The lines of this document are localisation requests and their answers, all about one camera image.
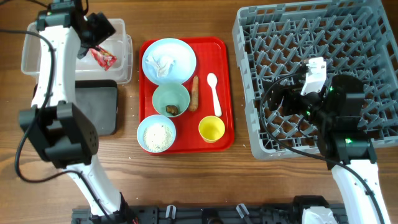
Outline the green bowl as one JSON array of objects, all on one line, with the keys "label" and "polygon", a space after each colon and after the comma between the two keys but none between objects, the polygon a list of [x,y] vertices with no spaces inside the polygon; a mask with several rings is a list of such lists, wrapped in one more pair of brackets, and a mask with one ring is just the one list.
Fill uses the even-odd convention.
[{"label": "green bowl", "polygon": [[[159,85],[152,95],[152,106],[158,114],[169,118],[182,115],[190,104],[190,94],[188,90],[179,83],[167,83]],[[175,105],[179,114],[172,116],[165,110],[167,105]]]}]

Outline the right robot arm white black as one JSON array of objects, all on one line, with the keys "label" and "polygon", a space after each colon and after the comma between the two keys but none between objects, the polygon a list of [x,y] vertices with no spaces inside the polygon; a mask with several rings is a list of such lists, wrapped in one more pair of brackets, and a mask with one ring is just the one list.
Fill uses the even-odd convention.
[{"label": "right robot arm white black", "polygon": [[269,83],[261,103],[270,110],[282,105],[284,113],[302,114],[318,129],[320,155],[340,190],[350,223],[390,223],[379,186],[377,156],[368,135],[359,129],[365,96],[361,80],[337,75],[325,95],[301,95],[303,84],[282,86]]}]

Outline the white rice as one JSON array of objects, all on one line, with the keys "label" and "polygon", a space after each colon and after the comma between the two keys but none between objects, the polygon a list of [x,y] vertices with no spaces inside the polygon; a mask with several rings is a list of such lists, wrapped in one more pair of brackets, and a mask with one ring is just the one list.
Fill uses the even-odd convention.
[{"label": "white rice", "polygon": [[168,126],[156,123],[145,129],[143,139],[150,152],[162,152],[172,145],[174,137]]}]

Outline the red snack wrapper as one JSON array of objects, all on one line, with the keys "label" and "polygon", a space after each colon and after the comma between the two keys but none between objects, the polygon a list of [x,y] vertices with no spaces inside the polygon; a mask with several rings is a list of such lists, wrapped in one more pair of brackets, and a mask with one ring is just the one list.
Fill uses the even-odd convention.
[{"label": "red snack wrapper", "polygon": [[117,61],[117,57],[115,55],[100,47],[99,45],[91,48],[90,53],[97,61],[98,65],[105,71],[111,68]]}]

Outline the brown food scrap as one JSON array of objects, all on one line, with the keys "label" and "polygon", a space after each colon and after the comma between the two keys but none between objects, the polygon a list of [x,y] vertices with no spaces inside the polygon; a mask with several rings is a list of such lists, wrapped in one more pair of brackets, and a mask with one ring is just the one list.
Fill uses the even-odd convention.
[{"label": "brown food scrap", "polygon": [[165,110],[168,114],[172,115],[172,116],[176,116],[179,114],[178,108],[175,105],[167,105],[165,107]]}]

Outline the yellow cup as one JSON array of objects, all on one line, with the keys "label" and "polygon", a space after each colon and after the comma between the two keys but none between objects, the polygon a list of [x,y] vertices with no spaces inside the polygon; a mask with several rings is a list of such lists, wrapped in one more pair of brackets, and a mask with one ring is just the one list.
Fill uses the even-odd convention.
[{"label": "yellow cup", "polygon": [[221,118],[206,116],[200,121],[198,130],[205,142],[214,143],[223,137],[226,128]]}]

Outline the white tissue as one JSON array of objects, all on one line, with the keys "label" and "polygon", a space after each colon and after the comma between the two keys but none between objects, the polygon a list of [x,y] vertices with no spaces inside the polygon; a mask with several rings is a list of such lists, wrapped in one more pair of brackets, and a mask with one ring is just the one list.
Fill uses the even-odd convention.
[{"label": "white tissue", "polygon": [[146,64],[155,70],[157,78],[164,78],[175,66],[175,60],[168,55],[163,55],[159,58],[150,55],[146,57]]}]

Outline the orange carrot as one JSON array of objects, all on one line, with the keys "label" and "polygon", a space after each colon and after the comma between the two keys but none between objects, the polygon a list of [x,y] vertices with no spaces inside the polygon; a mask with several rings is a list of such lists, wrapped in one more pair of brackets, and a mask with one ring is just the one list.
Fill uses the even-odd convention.
[{"label": "orange carrot", "polygon": [[190,95],[190,104],[188,106],[189,111],[196,111],[198,109],[198,85],[198,77],[194,76]]}]

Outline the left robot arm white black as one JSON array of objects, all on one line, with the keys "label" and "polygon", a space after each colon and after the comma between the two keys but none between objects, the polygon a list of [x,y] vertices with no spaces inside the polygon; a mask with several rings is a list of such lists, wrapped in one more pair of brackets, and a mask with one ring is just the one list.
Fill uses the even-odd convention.
[{"label": "left robot arm white black", "polygon": [[24,135],[15,157],[16,173],[30,181],[19,165],[22,147],[29,140],[43,161],[60,169],[43,181],[65,174],[73,179],[90,204],[93,223],[131,223],[133,213],[99,162],[96,128],[75,104],[76,61],[115,29],[104,14],[88,14],[84,1],[54,1],[39,12],[36,29],[39,82],[30,109],[19,113]]}]

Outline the light blue bowl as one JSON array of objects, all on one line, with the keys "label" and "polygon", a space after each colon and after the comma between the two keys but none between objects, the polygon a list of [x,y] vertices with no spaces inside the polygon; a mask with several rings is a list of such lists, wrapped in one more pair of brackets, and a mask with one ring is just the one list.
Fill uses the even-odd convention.
[{"label": "light blue bowl", "polygon": [[165,152],[174,143],[176,128],[171,119],[155,114],[142,120],[137,128],[137,141],[141,148],[150,153]]}]

